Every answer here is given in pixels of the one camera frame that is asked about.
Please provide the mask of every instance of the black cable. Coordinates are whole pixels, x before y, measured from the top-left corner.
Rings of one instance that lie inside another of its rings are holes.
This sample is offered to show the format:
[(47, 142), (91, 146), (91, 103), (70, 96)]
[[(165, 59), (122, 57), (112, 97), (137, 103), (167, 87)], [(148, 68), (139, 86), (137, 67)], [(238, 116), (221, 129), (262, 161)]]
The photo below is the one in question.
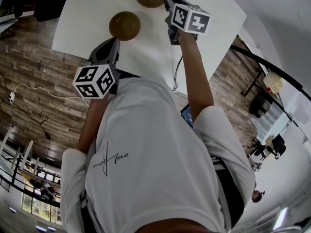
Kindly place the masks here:
[(0, 92), (1, 95), (3, 95), (7, 100), (9, 100), (3, 93)]
[(6, 86), (6, 80), (5, 80), (5, 77), (4, 75), (2, 74), (2, 72), (0, 72), (1, 76), (3, 77), (3, 80), (4, 80), (4, 85), (5, 85), (5, 91), (6, 91), (6, 94), (8, 95), (8, 97), (10, 97), (9, 93), (8, 93), (8, 87)]
[(17, 104), (12, 103), (13, 105), (15, 105), (18, 109), (20, 109), (23, 113), (25, 113), (29, 118), (31, 118), (34, 122), (36, 122), (36, 124), (38, 124), (41, 129), (43, 130), (44, 134), (46, 133), (44, 128), (42, 127), (42, 124), (44, 122), (46, 122), (47, 120), (49, 120), (49, 118), (47, 116), (44, 117), (44, 120), (42, 122), (38, 122), (36, 119), (34, 119), (33, 117), (31, 117), (29, 114), (27, 114), (27, 112), (25, 112), (22, 108), (20, 108)]
[(177, 88), (178, 88), (178, 83), (177, 83), (177, 72), (178, 72), (178, 68), (179, 68), (179, 65), (181, 63), (181, 61), (183, 60), (183, 56), (181, 56), (179, 62), (178, 62), (178, 65), (176, 67), (176, 71), (175, 71), (175, 75), (174, 75), (174, 87), (173, 87), (173, 91), (176, 91)]

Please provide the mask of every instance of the white t-shirt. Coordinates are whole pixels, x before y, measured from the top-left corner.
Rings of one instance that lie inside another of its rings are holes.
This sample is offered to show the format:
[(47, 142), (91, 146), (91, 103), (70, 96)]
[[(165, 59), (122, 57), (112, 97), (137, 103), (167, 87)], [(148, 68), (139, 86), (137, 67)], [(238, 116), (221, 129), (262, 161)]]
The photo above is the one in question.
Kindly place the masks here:
[(225, 232), (219, 187), (210, 156), (224, 160), (244, 204), (255, 176), (231, 124), (220, 107), (201, 112), (190, 128), (175, 95), (160, 80), (121, 80), (104, 113), (96, 154), (67, 150), (62, 162), (61, 214), (70, 232), (83, 232), (79, 195), (98, 232), (134, 233), (169, 218), (193, 220)]

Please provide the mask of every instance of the person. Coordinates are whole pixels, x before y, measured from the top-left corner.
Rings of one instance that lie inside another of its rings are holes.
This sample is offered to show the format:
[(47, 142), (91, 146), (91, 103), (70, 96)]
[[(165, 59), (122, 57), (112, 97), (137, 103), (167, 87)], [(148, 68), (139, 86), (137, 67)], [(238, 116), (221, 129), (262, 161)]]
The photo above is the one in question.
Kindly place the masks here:
[[(63, 154), (60, 207), (67, 232), (84, 232), (84, 190), (98, 233), (229, 231), (211, 157), (223, 160), (244, 206), (251, 198), (254, 173), (223, 109), (214, 106), (196, 40), (180, 32), (179, 43), (193, 129), (162, 80), (120, 80), (113, 99), (92, 100), (77, 149)], [(86, 168), (92, 143), (96, 152)]]
[(252, 193), (252, 201), (253, 203), (258, 203), (262, 199), (262, 195), (264, 195), (265, 192), (259, 192), (258, 190), (254, 190)]

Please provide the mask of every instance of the white table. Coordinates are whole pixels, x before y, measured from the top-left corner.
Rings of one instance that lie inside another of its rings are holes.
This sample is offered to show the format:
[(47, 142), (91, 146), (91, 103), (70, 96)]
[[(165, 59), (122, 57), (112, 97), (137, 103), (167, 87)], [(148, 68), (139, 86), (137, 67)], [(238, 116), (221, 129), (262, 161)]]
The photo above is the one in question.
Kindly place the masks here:
[(257, 140), (261, 145), (267, 145), (285, 129), (289, 118), (275, 103), (272, 103), (264, 115), (252, 118), (251, 121), (258, 130)]
[[(208, 78), (227, 53), (246, 19), (234, 0), (187, 0), (213, 17), (207, 36), (198, 39)], [(111, 38), (109, 22), (118, 12), (134, 12), (141, 21), (139, 35), (121, 42), (117, 68), (142, 77), (160, 77), (173, 87), (173, 76), (181, 57), (179, 46), (171, 46), (164, 19), (164, 5), (147, 9), (136, 0), (67, 0), (58, 21), (52, 49), (88, 59), (91, 52)], [(183, 64), (178, 71), (178, 91), (187, 93)]]

